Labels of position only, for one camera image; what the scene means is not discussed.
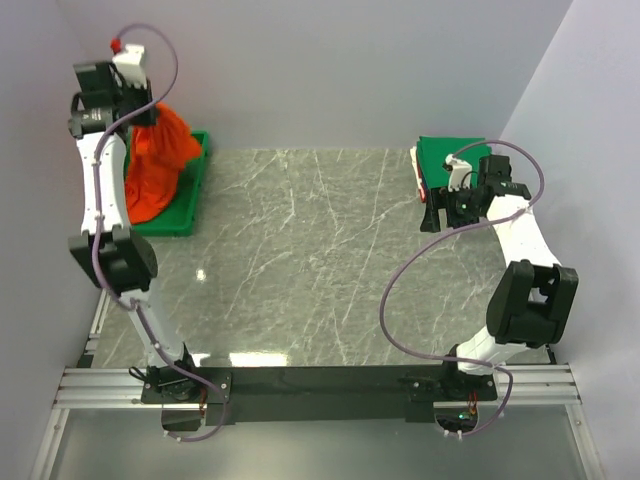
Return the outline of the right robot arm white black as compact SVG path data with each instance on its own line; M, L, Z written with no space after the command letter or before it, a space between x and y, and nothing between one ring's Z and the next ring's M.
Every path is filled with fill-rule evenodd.
M549 249L532 209L528 187L512 179L508 157L489 154L477 166L445 157L444 186L426 190L421 231L463 230L487 222L497 235L506 269L489 300L484 327L456 345L439 374L450 399L484 390L496 364L561 339L579 277Z

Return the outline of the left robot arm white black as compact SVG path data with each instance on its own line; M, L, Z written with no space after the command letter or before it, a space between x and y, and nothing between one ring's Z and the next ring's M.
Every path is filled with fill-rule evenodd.
M190 127L155 98L141 53L80 63L69 132L80 155L84 214L69 251L98 287L126 311L147 365L129 373L160 399L187 402L203 390L192 357L163 308L159 266L136 225L158 217L180 175L202 153Z

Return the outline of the orange t shirt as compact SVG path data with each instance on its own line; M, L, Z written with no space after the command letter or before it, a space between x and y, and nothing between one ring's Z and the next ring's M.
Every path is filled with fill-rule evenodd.
M180 174L202 153L190 126L169 106L156 105L156 123L135 126L131 134L125 198L136 225L159 216L172 202Z

